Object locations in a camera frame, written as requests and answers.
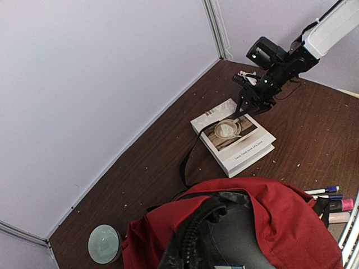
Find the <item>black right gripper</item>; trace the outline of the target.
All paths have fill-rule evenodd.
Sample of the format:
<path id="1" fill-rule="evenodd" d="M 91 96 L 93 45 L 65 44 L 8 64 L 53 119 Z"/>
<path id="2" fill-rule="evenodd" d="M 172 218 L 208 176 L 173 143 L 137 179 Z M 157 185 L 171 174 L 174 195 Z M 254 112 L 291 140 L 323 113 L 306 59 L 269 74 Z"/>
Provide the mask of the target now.
<path id="1" fill-rule="evenodd" d="M 245 114 L 258 115 L 271 110 L 277 102 L 273 97 L 263 99 L 251 84 L 244 84 L 239 91 L 238 110 L 229 116 L 236 119 Z"/>

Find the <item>right aluminium frame post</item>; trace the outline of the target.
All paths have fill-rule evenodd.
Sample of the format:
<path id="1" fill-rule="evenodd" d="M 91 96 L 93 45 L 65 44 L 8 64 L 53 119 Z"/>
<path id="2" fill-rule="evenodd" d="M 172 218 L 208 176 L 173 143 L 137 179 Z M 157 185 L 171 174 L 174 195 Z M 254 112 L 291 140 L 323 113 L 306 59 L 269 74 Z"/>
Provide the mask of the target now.
<path id="1" fill-rule="evenodd" d="M 230 52 L 231 45 L 225 28 L 219 1 L 203 0 L 202 3 L 213 34 L 219 59 L 232 61 L 233 55 Z"/>

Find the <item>red student backpack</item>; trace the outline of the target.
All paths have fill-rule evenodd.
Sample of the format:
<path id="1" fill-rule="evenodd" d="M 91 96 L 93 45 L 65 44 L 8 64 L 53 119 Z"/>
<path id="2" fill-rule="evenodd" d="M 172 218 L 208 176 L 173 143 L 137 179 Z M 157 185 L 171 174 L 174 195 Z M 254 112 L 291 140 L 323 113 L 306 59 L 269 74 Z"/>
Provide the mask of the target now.
<path id="1" fill-rule="evenodd" d="M 277 180 L 208 180 L 129 224 L 123 266 L 342 268 L 328 218 L 327 200 Z"/>

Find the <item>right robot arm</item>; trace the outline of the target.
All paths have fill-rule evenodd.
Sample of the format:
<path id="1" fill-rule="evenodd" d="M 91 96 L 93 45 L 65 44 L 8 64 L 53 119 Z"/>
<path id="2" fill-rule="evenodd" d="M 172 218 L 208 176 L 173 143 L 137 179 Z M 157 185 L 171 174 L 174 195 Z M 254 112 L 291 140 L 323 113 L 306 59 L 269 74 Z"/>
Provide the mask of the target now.
<path id="1" fill-rule="evenodd" d="M 239 72 L 232 78 L 241 86 L 232 114 L 258 115 L 269 111 L 275 97 L 291 79 L 317 65 L 320 59 L 358 26 L 358 1 L 337 1 L 320 18 L 309 24 L 291 44 L 289 51 L 260 37 L 246 57 L 264 70 L 262 76 Z"/>

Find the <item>light blue ceramic bowl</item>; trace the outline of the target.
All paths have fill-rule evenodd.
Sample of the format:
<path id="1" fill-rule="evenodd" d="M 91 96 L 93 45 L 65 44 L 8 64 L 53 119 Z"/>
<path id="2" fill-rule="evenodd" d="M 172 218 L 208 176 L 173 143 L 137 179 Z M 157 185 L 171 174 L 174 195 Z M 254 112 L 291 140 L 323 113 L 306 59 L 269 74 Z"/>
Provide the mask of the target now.
<path id="1" fill-rule="evenodd" d="M 89 236 L 88 252 L 95 263 L 107 265 L 120 257 L 121 243 L 122 237 L 114 227 L 101 224 Z"/>

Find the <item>front aluminium rail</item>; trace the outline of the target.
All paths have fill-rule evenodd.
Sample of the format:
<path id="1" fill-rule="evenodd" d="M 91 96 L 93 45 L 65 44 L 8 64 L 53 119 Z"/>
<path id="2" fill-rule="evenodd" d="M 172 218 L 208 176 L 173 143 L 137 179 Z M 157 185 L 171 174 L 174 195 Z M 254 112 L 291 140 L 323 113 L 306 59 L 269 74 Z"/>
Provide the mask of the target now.
<path id="1" fill-rule="evenodd" d="M 342 251 L 343 267 L 346 269 L 358 268 L 358 194 L 354 202 L 354 208 L 350 213 L 338 246 Z"/>

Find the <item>left aluminium frame post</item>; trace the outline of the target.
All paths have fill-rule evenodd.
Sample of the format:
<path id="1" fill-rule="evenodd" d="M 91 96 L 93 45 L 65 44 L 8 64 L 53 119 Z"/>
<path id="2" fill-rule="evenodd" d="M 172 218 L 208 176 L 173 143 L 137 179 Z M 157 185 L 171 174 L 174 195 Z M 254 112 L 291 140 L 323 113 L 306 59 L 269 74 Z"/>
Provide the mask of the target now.
<path id="1" fill-rule="evenodd" d="M 22 239 L 26 242 L 33 243 L 33 244 L 41 246 L 41 247 L 50 248 L 50 243 L 49 243 L 48 239 L 41 238 L 32 233 L 21 230 L 21 229 L 15 227 L 15 226 L 12 226 L 4 221 L 1 221 L 1 231 L 8 235 L 12 235 L 16 238 Z"/>

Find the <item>blue capped marker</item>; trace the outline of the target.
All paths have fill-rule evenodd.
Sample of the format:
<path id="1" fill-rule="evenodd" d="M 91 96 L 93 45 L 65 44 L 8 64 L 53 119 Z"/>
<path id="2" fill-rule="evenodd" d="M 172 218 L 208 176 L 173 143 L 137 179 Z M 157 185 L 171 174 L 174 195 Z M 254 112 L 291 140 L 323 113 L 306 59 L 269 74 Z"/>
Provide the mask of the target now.
<path id="1" fill-rule="evenodd" d="M 329 199 L 331 201 L 338 201 L 338 200 L 343 199 L 343 195 L 342 194 L 322 194 L 322 195 L 313 195 L 312 198 L 315 200 L 317 200 L 318 198 L 325 198 L 325 199 Z"/>

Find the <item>aluminium frame post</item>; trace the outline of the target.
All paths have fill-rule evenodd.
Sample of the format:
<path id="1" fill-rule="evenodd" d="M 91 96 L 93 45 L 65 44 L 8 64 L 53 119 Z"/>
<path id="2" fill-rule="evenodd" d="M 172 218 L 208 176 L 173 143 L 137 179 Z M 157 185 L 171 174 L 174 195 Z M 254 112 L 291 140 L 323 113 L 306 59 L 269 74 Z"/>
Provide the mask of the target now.
<path id="1" fill-rule="evenodd" d="M 230 52 L 231 45 L 225 28 L 219 1 L 203 0 L 202 3 L 213 34 L 219 59 L 232 61 L 233 55 Z"/>
<path id="2" fill-rule="evenodd" d="M 22 239 L 26 242 L 33 243 L 33 244 L 41 246 L 41 247 L 50 248 L 50 243 L 49 243 L 48 239 L 41 238 L 32 233 L 21 230 L 21 229 L 15 227 L 15 226 L 12 226 L 4 221 L 1 221 L 1 231 L 8 235 L 12 235 L 16 238 Z"/>

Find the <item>white papers sheet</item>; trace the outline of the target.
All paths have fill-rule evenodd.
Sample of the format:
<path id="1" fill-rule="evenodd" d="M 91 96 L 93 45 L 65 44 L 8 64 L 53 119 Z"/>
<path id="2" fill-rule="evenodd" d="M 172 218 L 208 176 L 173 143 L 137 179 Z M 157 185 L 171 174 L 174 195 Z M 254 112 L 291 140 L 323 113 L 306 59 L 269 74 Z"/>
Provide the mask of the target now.
<path id="1" fill-rule="evenodd" d="M 225 172 L 233 178 L 274 150 L 276 138 L 248 114 L 235 117 L 231 98 L 191 121 L 195 133 Z"/>

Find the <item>pink black highlighter marker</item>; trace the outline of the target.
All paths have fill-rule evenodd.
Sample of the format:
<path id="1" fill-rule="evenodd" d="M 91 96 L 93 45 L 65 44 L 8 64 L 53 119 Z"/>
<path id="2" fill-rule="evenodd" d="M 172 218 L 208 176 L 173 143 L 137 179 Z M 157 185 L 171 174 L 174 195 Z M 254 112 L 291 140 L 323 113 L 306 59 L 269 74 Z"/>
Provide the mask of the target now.
<path id="1" fill-rule="evenodd" d="M 353 208 L 354 208 L 353 199 L 334 200 L 334 201 L 330 201 L 329 203 L 330 213 L 350 211 Z"/>

